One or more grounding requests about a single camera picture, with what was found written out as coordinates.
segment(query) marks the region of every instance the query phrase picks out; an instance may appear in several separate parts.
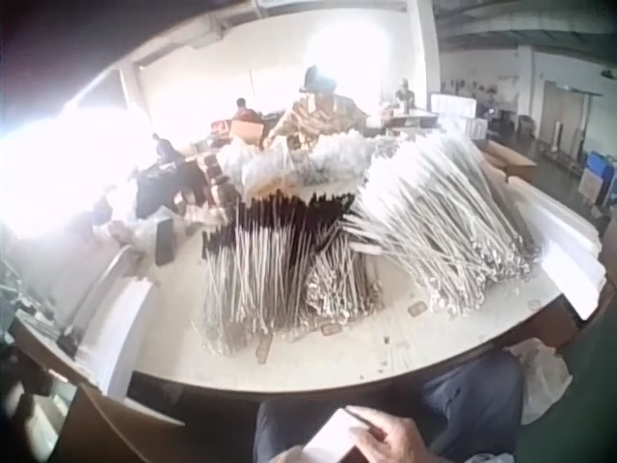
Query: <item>ceiling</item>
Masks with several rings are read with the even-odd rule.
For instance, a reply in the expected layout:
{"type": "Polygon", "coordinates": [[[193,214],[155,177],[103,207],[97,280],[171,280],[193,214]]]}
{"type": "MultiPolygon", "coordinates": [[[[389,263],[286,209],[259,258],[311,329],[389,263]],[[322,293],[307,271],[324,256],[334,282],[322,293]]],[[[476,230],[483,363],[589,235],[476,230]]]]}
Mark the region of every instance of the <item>ceiling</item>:
{"type": "MultiPolygon", "coordinates": [[[[225,31],[268,16],[318,9],[368,8],[405,12],[407,0],[247,0],[173,28],[129,56],[147,66],[180,46],[202,47],[225,31]]],[[[617,28],[590,0],[433,0],[440,50],[511,48],[541,51],[617,65],[617,28]]]]}

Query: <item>finger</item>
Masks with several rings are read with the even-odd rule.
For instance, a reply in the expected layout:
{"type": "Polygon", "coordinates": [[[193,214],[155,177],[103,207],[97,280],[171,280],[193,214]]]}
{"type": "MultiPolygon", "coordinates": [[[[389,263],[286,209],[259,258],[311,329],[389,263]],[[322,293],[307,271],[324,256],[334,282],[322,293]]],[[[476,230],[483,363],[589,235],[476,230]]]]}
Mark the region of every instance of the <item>finger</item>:
{"type": "Polygon", "coordinates": [[[384,444],[375,439],[370,432],[357,428],[352,428],[349,432],[354,439],[354,445],[369,462],[384,461],[384,444]]]}
{"type": "Polygon", "coordinates": [[[300,461],[300,455],[302,454],[302,447],[296,446],[283,453],[278,454],[270,463],[296,463],[300,461]]]}
{"type": "Polygon", "coordinates": [[[345,407],[345,409],[361,420],[365,420],[366,422],[370,422],[371,424],[381,428],[386,434],[390,434],[399,425],[399,419],[397,417],[379,410],[354,406],[348,406],[345,407]]]}

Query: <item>bundle of cables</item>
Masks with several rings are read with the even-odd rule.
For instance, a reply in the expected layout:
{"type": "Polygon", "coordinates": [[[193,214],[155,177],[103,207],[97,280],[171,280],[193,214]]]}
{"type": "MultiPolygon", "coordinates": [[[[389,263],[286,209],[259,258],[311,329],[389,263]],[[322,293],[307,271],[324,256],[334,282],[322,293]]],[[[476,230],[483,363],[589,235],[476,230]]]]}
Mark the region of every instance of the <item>bundle of cables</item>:
{"type": "Polygon", "coordinates": [[[235,220],[203,234],[203,344],[231,354],[253,337],[344,323],[378,307],[364,256],[340,219],[354,197],[283,194],[239,203],[235,220]]]}

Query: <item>hand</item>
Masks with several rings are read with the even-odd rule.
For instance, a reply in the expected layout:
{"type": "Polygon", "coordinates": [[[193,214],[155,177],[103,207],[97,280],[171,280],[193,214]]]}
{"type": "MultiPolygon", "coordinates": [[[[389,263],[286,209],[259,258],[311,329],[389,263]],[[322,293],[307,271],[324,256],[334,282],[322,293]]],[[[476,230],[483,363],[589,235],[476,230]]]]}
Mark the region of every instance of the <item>hand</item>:
{"type": "Polygon", "coordinates": [[[301,453],[302,447],[296,446],[278,454],[270,460],[270,463],[298,463],[300,461],[301,453]]]}
{"type": "Polygon", "coordinates": [[[270,145],[272,145],[273,139],[270,137],[266,137],[263,139],[263,142],[261,143],[261,149],[262,150],[267,150],[268,148],[270,148],[270,145]]]}
{"type": "Polygon", "coordinates": [[[362,407],[347,407],[353,415],[379,429],[383,442],[365,430],[354,430],[356,448],[368,463],[437,463],[439,457],[430,452],[417,430],[414,420],[397,418],[387,413],[362,407]]]}

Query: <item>pillar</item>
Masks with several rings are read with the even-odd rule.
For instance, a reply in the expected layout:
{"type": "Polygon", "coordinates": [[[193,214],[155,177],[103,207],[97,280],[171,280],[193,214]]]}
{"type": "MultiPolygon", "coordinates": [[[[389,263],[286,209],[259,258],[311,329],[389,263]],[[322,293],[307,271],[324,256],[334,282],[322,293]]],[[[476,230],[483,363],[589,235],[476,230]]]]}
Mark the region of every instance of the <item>pillar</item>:
{"type": "Polygon", "coordinates": [[[519,116],[531,116],[533,109],[533,86],[535,81],[533,48],[520,45],[518,49],[519,69],[519,102],[517,112],[519,116]]]}
{"type": "Polygon", "coordinates": [[[141,116],[145,117],[151,125],[148,103],[140,82],[139,69],[132,63],[124,63],[119,66],[119,71],[126,108],[129,111],[131,109],[138,110],[141,116]]]}
{"type": "Polygon", "coordinates": [[[410,89],[416,93],[416,107],[427,109],[428,94],[438,93],[442,83],[433,0],[407,0],[407,15],[411,23],[414,53],[410,89]]]}

